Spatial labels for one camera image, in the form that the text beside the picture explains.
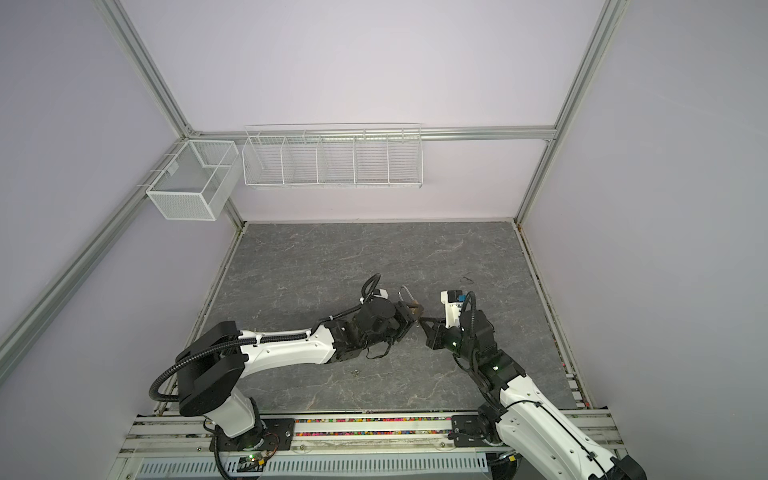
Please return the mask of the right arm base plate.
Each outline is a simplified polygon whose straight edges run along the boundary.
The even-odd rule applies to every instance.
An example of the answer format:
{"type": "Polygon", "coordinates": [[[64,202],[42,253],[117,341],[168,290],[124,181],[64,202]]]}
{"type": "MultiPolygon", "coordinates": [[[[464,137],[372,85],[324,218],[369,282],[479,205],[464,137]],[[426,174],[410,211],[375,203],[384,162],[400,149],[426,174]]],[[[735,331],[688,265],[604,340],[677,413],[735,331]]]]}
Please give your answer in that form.
{"type": "Polygon", "coordinates": [[[492,446],[498,436],[491,422],[480,414],[454,414],[448,438],[456,447],[492,446]]]}

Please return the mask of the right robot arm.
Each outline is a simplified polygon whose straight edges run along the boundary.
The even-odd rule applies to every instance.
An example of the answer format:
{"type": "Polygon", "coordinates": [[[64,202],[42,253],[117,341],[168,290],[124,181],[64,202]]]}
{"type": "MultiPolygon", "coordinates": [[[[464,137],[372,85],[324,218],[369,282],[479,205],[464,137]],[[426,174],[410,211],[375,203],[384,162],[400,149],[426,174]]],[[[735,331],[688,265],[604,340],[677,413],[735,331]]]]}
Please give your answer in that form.
{"type": "Polygon", "coordinates": [[[441,293],[443,319],[420,320],[427,346],[445,349],[478,387],[478,409],[490,441],[522,455],[547,479],[645,479],[631,456],[622,458],[580,430],[541,392],[525,369],[504,352],[495,329],[477,307],[475,293],[441,293]]]}

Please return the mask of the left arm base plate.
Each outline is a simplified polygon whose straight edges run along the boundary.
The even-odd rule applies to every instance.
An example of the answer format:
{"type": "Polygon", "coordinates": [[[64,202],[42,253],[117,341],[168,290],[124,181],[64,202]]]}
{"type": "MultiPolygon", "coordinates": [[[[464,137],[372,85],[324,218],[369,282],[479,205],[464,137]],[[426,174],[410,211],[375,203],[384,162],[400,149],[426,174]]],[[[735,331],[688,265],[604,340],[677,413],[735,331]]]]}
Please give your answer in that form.
{"type": "Polygon", "coordinates": [[[261,426],[235,438],[227,437],[220,427],[215,428],[209,450],[217,443],[220,452],[287,451],[291,448],[296,422],[293,418],[266,418],[261,426]]]}

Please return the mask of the brass padlock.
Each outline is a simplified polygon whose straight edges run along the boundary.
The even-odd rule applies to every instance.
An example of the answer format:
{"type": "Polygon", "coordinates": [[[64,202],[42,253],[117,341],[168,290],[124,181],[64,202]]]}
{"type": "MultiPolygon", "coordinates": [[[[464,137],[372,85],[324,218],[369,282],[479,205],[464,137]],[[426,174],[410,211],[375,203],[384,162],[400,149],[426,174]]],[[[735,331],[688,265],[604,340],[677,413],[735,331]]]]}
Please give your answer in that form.
{"type": "Polygon", "coordinates": [[[406,285],[401,285],[398,290],[398,298],[403,303],[410,314],[414,322],[418,322],[424,312],[423,305],[413,296],[410,289],[406,285]]]}

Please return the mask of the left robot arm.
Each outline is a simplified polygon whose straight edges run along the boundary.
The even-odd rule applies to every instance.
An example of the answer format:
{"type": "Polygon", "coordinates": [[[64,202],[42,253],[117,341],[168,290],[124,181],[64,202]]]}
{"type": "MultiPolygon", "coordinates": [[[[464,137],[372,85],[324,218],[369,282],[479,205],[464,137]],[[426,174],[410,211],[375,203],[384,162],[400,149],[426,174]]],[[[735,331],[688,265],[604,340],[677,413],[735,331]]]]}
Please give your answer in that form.
{"type": "Polygon", "coordinates": [[[417,323],[423,306],[414,299],[391,300],[378,287],[380,274],[367,279],[351,308],[300,330],[255,332],[233,321],[220,322],[185,350],[152,382],[156,402],[176,403],[186,417],[212,421],[229,439],[261,438],[265,425],[255,400],[237,388],[244,377],[293,365],[339,363],[368,355],[378,345],[388,353],[417,323]]]}

